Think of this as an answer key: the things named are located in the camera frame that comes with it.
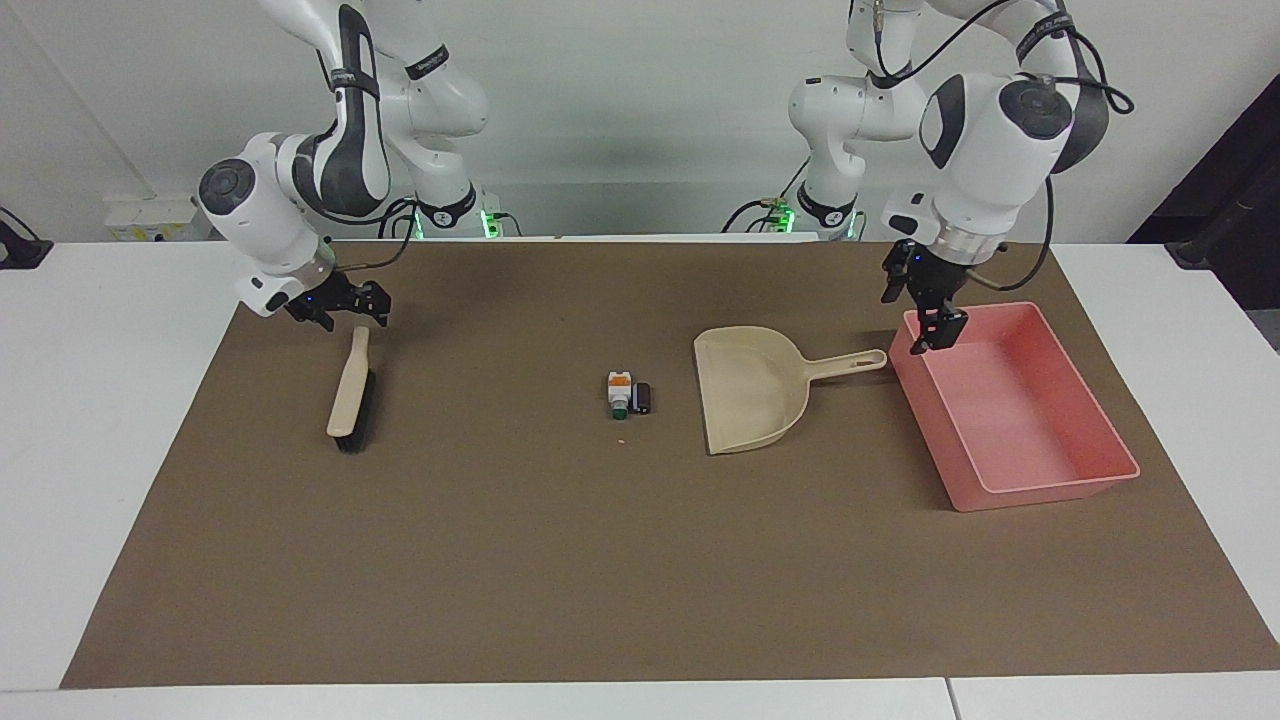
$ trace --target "hand brush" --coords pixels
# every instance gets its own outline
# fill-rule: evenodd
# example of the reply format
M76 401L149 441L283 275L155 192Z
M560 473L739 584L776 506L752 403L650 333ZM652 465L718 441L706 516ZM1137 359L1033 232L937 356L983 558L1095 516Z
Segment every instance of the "hand brush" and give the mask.
M338 382L338 395L329 414L329 437L338 450L355 455L365 450L369 439L369 416L372 411L374 372L369 369L369 328L358 327L351 337L351 355Z

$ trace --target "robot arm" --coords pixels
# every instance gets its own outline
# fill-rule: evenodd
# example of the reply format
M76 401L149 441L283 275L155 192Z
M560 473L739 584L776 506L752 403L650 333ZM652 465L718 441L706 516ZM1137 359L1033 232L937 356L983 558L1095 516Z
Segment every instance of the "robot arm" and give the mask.
M868 68L864 77L809 78L791 94L791 124L809 142L804 182L785 200L796 209L797 231L838 240L850 231L867 161L858 140L909 140L919 127L925 95L914 79L892 83L879 69L908 68L924 0L854 0L846 44Z
M387 141L408 167L429 237L483 237L497 199L477 187L452 140L489 122L480 85L458 69L425 3L369 0Z
M984 5L931 4L963 18ZM1018 47L1025 72L966 73L943 83L920 123L940 182L900 190L884 210L884 223L906 240L884 263L883 301L895 301L904 286L910 292L920 322L916 354L955 345L968 314L952 301L973 268L997 252L1047 178L1083 160L1107 127L1105 95L1085 69L1060 0L1012 0L980 23Z
M390 297L378 283L356 287L334 272L333 250L303 219L365 217L390 191L383 150L378 70L360 0L260 0L291 35L316 47L329 70L335 119L320 135L264 133L205 173L198 200L214 227L253 263L237 284L259 315L285 307L298 322L333 329L330 310L387 324Z

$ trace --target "pink plastic bin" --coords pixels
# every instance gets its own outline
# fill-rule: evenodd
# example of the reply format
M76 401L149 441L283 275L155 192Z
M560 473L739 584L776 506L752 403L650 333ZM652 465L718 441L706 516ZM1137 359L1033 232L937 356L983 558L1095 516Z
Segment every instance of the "pink plastic bin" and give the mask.
M968 310L954 348L911 355L911 311L890 350L956 510L1078 500L1138 477L1039 307Z

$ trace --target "beige dustpan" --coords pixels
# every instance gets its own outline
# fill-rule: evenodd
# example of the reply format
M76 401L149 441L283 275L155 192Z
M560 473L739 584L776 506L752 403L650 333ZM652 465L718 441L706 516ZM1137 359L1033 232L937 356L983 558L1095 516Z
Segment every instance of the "beige dustpan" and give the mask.
M881 350L805 360L787 336L768 328L717 328L694 341L712 455L773 445L809 406L809 383L878 370Z

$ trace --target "brown paper mat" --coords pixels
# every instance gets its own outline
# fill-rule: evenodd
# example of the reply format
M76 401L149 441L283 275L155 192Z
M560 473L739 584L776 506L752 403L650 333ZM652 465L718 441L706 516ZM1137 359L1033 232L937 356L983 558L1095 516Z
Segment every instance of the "brown paper mat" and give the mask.
M1037 301L1142 479L954 512L891 370L817 388L771 448L707 456L694 337L887 347L886 250L417 245L379 275L396 310L356 457L324 437L352 320L241 309L63 687L1280 669L1056 264L963 300ZM653 383L654 415L609 419L613 369Z

